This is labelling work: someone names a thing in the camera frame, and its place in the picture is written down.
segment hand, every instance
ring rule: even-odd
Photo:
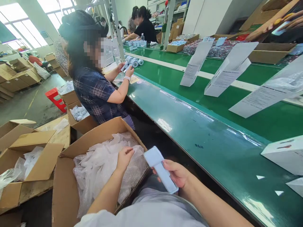
[[[117,73],[121,73],[121,69],[122,67],[125,65],[126,61],[125,62],[121,62],[117,67],[116,67],[116,71]]]
[[[163,162],[163,166],[166,170],[170,172],[170,177],[175,182],[175,184],[179,188],[183,188],[188,181],[189,176],[191,173],[181,164],[165,159]],[[154,174],[157,174],[156,170],[153,169],[152,171]]]
[[[124,173],[134,153],[135,151],[133,150],[133,148],[123,147],[118,153],[118,162],[116,170]]]
[[[128,68],[128,70],[126,71],[125,75],[128,76],[128,77],[131,77],[133,75],[133,73],[134,73],[134,70],[135,69],[132,66],[130,66]]]

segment workbench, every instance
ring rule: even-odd
[[[145,60],[135,68],[141,82],[130,84],[128,97],[260,225],[300,226],[303,198],[285,184],[298,176],[260,153],[272,141],[303,134],[302,107],[279,102],[245,119],[228,109],[249,91],[230,86],[218,98],[205,96],[209,79],[200,76],[191,87],[180,86],[178,66],[186,67],[191,56],[151,49],[131,53],[177,69]],[[222,62],[207,59],[201,71],[215,73]],[[241,79],[261,85],[279,70],[252,64]]]

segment plastic bottle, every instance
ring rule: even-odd
[[[144,35],[143,35],[143,33],[141,34],[141,47],[144,47]]]

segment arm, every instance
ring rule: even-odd
[[[129,67],[129,69],[126,71],[125,75],[128,77],[131,77],[132,74],[134,73],[134,68]],[[108,98],[107,102],[111,103],[116,103],[120,104],[124,101],[127,91],[128,91],[128,85],[129,85],[129,80],[124,79],[118,90],[115,90],[110,97]]]
[[[134,150],[131,147],[125,147],[119,152],[117,167],[108,182],[102,188],[97,198],[92,203],[91,207],[88,209],[88,214],[98,213],[100,210],[107,210],[111,213],[115,212],[122,178],[133,154]]]
[[[170,171],[172,180],[180,188],[180,196],[197,208],[209,226],[253,226],[230,205],[202,184],[184,166],[171,160],[164,160],[163,164],[164,168]]]

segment white watch strap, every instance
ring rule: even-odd
[[[123,78],[123,80],[124,79],[128,79],[128,81],[130,81],[130,77],[128,77],[128,76],[125,76],[124,78]]]

